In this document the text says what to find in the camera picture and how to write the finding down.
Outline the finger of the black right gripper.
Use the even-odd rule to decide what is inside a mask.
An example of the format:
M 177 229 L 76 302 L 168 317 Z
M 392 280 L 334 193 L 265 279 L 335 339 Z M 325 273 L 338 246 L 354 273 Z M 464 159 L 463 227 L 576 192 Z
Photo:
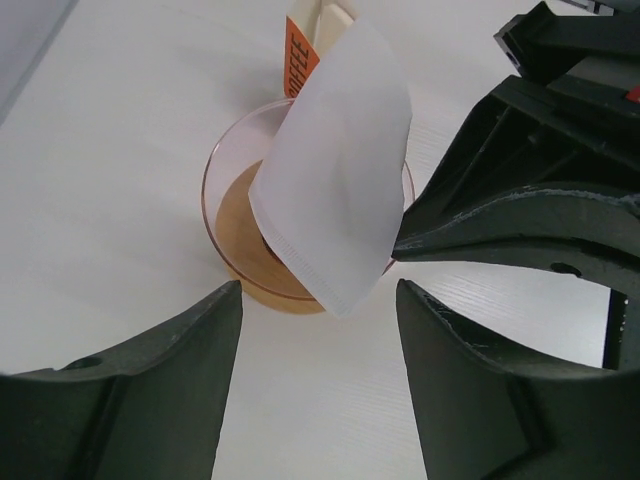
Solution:
M 407 210 L 402 250 L 515 239 L 639 243 L 639 131 L 611 134 L 510 76 L 470 111 Z
M 398 261 L 468 261 L 572 274 L 639 295 L 639 195 L 572 182 L 519 187 L 452 212 L 419 201 L 405 214 Z

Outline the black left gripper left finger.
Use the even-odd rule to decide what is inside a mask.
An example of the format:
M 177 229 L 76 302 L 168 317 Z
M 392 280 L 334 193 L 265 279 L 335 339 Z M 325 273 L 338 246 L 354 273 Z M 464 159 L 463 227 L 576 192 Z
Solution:
M 1 379 L 5 479 L 208 479 L 243 317 L 230 281 L 66 367 Z

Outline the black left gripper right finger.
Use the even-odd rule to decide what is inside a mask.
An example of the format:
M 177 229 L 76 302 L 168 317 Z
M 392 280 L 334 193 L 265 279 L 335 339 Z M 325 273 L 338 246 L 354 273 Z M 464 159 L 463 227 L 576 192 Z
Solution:
M 528 348 L 409 280 L 396 311 L 429 478 L 638 477 L 636 371 Z

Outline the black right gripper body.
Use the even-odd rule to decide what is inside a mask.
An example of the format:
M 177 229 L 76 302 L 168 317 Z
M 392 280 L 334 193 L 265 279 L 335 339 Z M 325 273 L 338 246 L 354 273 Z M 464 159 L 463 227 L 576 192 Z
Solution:
M 561 110 L 607 130 L 637 130 L 639 3 L 591 1 L 588 10 L 591 16 L 559 16 L 541 1 L 494 39 Z

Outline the cream coffee filter holder stack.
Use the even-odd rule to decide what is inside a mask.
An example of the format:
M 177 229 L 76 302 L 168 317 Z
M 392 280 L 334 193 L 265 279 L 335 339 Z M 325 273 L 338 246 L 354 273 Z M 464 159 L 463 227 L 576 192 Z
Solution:
M 295 98 L 322 56 L 357 19 L 345 0 L 298 0 L 287 12 L 283 91 Z

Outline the clear pink plastic dripper cone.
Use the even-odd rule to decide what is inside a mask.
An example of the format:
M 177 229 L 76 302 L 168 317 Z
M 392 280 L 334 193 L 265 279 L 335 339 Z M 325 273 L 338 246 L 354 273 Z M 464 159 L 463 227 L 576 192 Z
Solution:
M 215 215 L 231 183 L 248 167 L 260 166 L 294 100 L 283 99 L 262 106 L 233 124 L 215 145 L 202 180 L 201 208 L 214 245 Z M 415 197 L 410 170 L 402 170 L 404 210 Z

